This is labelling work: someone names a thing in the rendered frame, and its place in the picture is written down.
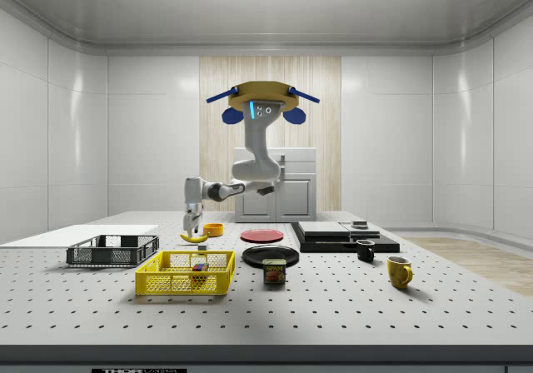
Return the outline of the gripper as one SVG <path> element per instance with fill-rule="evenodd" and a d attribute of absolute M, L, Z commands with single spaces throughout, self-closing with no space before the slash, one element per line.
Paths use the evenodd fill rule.
<path fill-rule="evenodd" d="M 197 211 L 188 211 L 183 217 L 183 239 L 193 239 L 193 234 L 198 233 L 198 227 L 201 222 L 202 214 Z"/>

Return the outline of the yellow basket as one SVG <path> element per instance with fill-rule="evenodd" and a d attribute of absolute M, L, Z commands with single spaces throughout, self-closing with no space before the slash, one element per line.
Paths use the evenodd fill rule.
<path fill-rule="evenodd" d="M 192 268 L 208 263 L 207 282 L 192 284 Z M 160 251 L 135 271 L 138 295 L 224 295 L 235 271 L 234 251 Z"/>

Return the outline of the red plate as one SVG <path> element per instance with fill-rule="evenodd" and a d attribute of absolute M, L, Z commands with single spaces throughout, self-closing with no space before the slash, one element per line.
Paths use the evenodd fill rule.
<path fill-rule="evenodd" d="M 251 229 L 241 234 L 241 239 L 251 243 L 273 243 L 281 241 L 284 235 L 273 229 Z"/>

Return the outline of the black plate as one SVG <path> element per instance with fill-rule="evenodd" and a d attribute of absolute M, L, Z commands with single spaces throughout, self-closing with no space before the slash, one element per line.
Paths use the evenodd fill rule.
<path fill-rule="evenodd" d="M 286 266 L 299 262 L 299 252 L 287 246 L 264 245 L 254 246 L 242 253 L 242 260 L 250 266 L 262 267 L 265 259 L 284 259 Z"/>

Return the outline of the dark grey basket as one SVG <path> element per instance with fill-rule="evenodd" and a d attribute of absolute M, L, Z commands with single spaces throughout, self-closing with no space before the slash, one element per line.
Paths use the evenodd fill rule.
<path fill-rule="evenodd" d="M 99 235 L 67 248 L 72 266 L 138 266 L 159 248 L 159 236 Z"/>

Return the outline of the flat-sided can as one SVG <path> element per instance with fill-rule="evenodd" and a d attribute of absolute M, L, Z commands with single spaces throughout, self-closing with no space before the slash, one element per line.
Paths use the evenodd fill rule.
<path fill-rule="evenodd" d="M 266 284 L 283 284 L 286 282 L 286 259 L 263 259 L 262 267 Z"/>

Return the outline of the white cabinet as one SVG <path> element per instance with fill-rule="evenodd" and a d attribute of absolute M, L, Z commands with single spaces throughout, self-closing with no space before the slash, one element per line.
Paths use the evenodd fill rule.
<path fill-rule="evenodd" d="M 316 219 L 316 149 L 270 147 L 281 167 L 275 191 L 266 196 L 248 192 L 235 196 L 237 222 L 294 222 Z"/>

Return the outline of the white board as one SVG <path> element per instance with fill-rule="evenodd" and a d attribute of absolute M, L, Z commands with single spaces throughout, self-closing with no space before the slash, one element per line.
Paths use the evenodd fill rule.
<path fill-rule="evenodd" d="M 142 235 L 157 225 L 74 225 L 11 241 L 0 247 L 69 247 L 98 235 Z"/>

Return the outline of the black mug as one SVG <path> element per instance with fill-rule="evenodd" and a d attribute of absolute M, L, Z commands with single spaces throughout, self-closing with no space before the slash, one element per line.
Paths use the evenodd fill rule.
<path fill-rule="evenodd" d="M 375 256 L 375 242 L 371 240 L 357 240 L 356 251 L 360 261 L 372 262 Z"/>

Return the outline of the yellow mug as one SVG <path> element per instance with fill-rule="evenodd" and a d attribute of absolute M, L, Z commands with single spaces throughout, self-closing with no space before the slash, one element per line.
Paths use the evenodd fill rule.
<path fill-rule="evenodd" d="M 389 256 L 386 261 L 391 284 L 398 289 L 406 289 L 413 278 L 411 261 L 400 256 Z"/>

